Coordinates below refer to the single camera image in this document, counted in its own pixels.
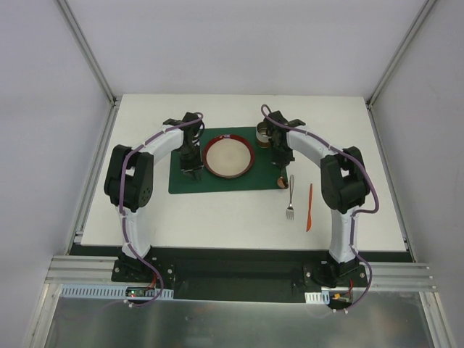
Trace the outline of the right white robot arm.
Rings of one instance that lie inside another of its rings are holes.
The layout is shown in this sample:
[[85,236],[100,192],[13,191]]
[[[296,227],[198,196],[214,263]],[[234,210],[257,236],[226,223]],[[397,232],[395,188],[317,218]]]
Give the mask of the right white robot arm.
[[357,215],[364,213],[366,196],[375,194],[363,156],[355,146],[336,148],[307,130],[301,120],[288,121],[265,104],[261,112],[273,165],[284,170],[299,152],[320,168],[323,201],[331,210],[331,243],[326,262],[311,272],[311,278],[321,286],[343,286],[360,262],[355,246]]

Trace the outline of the red rimmed beige plate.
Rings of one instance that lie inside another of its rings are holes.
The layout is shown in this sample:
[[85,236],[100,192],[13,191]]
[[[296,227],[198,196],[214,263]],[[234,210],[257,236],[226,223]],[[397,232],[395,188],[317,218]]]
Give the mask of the red rimmed beige plate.
[[243,137],[225,134],[214,137],[203,152],[204,166],[219,178],[238,178],[247,173],[255,160],[252,145]]

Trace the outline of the copper spoon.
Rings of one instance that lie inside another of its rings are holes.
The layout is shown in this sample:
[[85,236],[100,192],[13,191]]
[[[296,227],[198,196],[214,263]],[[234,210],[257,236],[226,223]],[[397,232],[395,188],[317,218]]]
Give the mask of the copper spoon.
[[281,171],[280,176],[278,177],[277,185],[279,189],[287,189],[289,187],[288,181],[283,171]]

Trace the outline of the orange knife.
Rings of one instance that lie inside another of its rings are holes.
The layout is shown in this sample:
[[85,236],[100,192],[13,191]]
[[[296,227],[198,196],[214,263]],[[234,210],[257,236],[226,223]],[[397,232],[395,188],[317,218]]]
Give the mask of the orange knife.
[[313,184],[310,184],[307,206],[307,223],[306,232],[309,232],[312,227],[312,197],[313,197]]

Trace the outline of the steel cup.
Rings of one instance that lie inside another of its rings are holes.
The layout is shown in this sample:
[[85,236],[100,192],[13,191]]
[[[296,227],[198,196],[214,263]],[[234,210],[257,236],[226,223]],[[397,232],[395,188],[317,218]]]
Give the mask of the steel cup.
[[255,136],[257,145],[261,148],[269,148],[270,147],[270,138],[267,134],[268,127],[265,121],[262,121],[257,124]]

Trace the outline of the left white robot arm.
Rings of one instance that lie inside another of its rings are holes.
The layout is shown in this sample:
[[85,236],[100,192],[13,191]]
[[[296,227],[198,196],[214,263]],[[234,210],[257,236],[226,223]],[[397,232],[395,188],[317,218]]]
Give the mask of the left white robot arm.
[[138,282],[148,281],[153,264],[145,259],[151,249],[149,232],[142,226],[142,211],[154,192],[154,167],[171,152],[180,157],[180,171],[194,180],[204,167],[200,137],[204,115],[187,112],[183,119],[168,119],[135,147],[117,145],[109,160],[104,193],[117,210],[123,234],[122,252],[133,259],[128,273]]

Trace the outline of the green placemat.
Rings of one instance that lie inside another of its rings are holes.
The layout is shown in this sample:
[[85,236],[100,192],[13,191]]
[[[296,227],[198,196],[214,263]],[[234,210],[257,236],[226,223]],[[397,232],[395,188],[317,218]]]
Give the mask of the green placemat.
[[200,138],[201,150],[217,137],[238,136],[248,141],[254,153],[254,163],[251,168],[237,178],[221,178],[208,168],[202,171],[201,179],[195,181],[181,172],[180,156],[171,153],[168,192],[170,194],[196,194],[226,191],[256,191],[278,188],[280,176],[287,177],[285,170],[280,170],[270,161],[270,150],[258,146],[254,127],[238,128],[208,128]]

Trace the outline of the silver fork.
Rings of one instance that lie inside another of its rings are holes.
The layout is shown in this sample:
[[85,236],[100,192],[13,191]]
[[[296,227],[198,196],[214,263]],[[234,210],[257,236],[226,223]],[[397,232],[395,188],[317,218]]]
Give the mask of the silver fork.
[[294,195],[294,175],[289,176],[289,204],[286,208],[286,218],[288,220],[294,220],[294,207],[293,207],[293,195]]

